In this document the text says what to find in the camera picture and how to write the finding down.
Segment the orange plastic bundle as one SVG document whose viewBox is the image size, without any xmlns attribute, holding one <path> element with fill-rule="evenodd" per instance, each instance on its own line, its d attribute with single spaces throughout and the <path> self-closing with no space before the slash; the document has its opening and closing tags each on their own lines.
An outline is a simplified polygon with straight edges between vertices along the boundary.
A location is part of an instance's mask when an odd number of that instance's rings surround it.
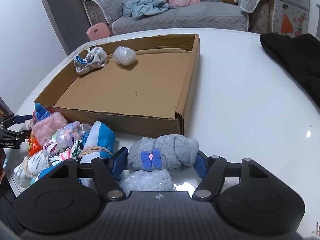
<svg viewBox="0 0 320 240">
<path fill-rule="evenodd" d="M 41 150 L 41 145 L 38 143 L 38 140 L 33 134 L 33 132 L 31 132 L 30 137 L 28 139 L 28 157 L 32 157 Z"/>
</svg>

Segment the pink fluffy pompom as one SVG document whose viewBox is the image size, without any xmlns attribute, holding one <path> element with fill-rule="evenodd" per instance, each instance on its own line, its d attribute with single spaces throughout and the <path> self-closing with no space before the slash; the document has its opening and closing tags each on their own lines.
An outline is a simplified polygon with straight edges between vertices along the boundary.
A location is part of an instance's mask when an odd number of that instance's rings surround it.
<svg viewBox="0 0 320 240">
<path fill-rule="evenodd" d="M 43 146 L 58 129 L 64 128 L 67 124 L 67 120 L 61 113 L 54 112 L 49 117 L 34 124 L 31 130 L 39 145 Z"/>
</svg>

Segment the bubble white bundle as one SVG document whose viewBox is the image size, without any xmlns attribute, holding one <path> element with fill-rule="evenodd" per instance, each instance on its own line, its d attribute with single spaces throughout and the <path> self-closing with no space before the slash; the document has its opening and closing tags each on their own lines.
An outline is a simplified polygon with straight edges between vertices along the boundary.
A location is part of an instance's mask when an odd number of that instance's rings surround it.
<svg viewBox="0 0 320 240">
<path fill-rule="evenodd" d="M 119 185 L 127 196 L 131 191 L 175 191 L 167 170 L 135 171 L 125 176 Z"/>
</svg>

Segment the grey sock roll blue bow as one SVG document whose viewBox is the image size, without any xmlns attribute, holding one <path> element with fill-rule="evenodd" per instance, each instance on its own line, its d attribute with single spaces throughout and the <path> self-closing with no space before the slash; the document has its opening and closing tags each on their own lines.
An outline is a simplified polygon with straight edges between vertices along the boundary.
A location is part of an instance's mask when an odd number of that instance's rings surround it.
<svg viewBox="0 0 320 240">
<path fill-rule="evenodd" d="M 196 162 L 199 142 L 180 134 L 163 135 L 135 142 L 129 149 L 128 170 L 171 170 L 192 167 Z"/>
</svg>

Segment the blue knitted mini hat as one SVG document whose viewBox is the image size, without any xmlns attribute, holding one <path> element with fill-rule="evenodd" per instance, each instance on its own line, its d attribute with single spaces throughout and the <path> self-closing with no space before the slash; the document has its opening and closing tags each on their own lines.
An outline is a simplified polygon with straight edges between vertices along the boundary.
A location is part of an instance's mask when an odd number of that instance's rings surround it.
<svg viewBox="0 0 320 240">
<path fill-rule="evenodd" d="M 37 102 L 35 103 L 34 116 L 36 121 L 42 121 L 51 116 L 51 113 L 46 109 L 46 107 Z"/>
</svg>

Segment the white striped sock bundle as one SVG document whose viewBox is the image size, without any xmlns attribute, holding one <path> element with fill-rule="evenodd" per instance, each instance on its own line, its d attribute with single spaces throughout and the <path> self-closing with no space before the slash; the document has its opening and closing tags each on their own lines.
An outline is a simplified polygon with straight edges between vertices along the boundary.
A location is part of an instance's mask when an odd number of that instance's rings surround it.
<svg viewBox="0 0 320 240">
<path fill-rule="evenodd" d="M 23 161 L 14 168 L 14 174 L 18 184 L 24 189 L 35 183 L 40 178 L 40 173 L 67 159 L 78 159 L 83 149 L 82 140 L 76 140 L 71 147 L 60 148 L 55 139 L 48 140 L 42 150 L 31 157 L 26 156 Z"/>
</svg>

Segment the pastel plastic wrapped bundle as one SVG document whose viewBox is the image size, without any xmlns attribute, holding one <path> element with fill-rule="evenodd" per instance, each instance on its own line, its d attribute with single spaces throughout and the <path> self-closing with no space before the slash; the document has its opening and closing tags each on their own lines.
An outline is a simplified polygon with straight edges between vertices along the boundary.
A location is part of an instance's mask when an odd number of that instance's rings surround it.
<svg viewBox="0 0 320 240">
<path fill-rule="evenodd" d="M 60 128 L 52 136 L 57 142 L 59 149 L 71 148 L 75 141 L 82 140 L 85 133 L 90 132 L 91 124 L 81 123 L 79 121 L 68 123 L 64 128 Z"/>
</svg>

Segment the cardboard box tray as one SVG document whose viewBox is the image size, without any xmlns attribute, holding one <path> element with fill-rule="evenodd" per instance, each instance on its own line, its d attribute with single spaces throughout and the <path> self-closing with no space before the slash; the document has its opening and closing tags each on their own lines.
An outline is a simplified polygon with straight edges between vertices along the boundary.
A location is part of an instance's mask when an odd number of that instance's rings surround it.
<svg viewBox="0 0 320 240">
<path fill-rule="evenodd" d="M 123 66 L 113 60 L 118 46 L 136 52 L 136 61 Z M 101 47 L 107 64 L 78 76 L 69 61 L 36 98 L 69 121 L 103 122 L 116 132 L 159 137 L 187 129 L 200 61 L 197 34 L 118 36 L 84 44 L 76 55 Z"/>
</svg>

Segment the white sock roll blue trim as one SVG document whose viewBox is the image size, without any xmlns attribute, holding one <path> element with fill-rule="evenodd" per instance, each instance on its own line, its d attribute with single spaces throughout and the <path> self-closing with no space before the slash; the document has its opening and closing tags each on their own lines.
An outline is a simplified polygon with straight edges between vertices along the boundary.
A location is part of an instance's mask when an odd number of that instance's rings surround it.
<svg viewBox="0 0 320 240">
<path fill-rule="evenodd" d="M 77 75 L 86 75 L 107 64 L 107 53 L 101 47 L 94 47 L 84 59 L 77 55 L 73 64 Z"/>
</svg>

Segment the plastic wrapped white bundle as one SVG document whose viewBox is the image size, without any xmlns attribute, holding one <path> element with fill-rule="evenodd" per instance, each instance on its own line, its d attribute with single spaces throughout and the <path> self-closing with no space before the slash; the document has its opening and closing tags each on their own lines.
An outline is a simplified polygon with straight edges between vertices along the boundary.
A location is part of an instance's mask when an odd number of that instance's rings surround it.
<svg viewBox="0 0 320 240">
<path fill-rule="evenodd" d="M 118 46 L 112 57 L 117 64 L 129 66 L 136 61 L 136 52 L 129 47 Z"/>
</svg>

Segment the pink child chair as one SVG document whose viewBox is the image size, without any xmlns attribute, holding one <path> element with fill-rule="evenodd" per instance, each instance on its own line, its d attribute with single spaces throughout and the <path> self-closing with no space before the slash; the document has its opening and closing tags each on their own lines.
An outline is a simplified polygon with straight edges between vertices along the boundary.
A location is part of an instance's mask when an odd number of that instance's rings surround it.
<svg viewBox="0 0 320 240">
<path fill-rule="evenodd" d="M 91 41 L 110 37 L 109 28 L 105 23 L 97 23 L 97 24 L 91 26 L 86 31 L 86 34 Z"/>
</svg>

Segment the black cloth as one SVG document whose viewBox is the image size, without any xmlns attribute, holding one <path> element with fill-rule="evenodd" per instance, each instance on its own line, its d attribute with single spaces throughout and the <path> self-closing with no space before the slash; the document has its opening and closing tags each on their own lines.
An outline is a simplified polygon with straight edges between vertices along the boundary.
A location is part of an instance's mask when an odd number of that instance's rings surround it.
<svg viewBox="0 0 320 240">
<path fill-rule="evenodd" d="M 264 51 L 279 63 L 319 105 L 319 39 L 311 34 L 294 38 L 276 33 L 260 35 Z"/>
</svg>

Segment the grey sofa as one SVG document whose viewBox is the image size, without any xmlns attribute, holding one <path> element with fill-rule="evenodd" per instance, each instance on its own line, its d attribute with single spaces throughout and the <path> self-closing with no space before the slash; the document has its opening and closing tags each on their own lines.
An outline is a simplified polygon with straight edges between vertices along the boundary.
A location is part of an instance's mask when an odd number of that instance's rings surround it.
<svg viewBox="0 0 320 240">
<path fill-rule="evenodd" d="M 215 28 L 273 31 L 276 0 L 84 0 L 91 25 L 112 35 L 153 29 Z"/>
</svg>

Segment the decorated fridge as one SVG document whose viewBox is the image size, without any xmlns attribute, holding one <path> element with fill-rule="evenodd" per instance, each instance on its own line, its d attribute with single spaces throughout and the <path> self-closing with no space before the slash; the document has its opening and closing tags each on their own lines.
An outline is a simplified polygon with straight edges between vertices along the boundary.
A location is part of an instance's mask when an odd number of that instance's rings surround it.
<svg viewBox="0 0 320 240">
<path fill-rule="evenodd" d="M 307 32 L 310 0 L 276 0 L 274 32 L 297 37 Z"/>
</svg>

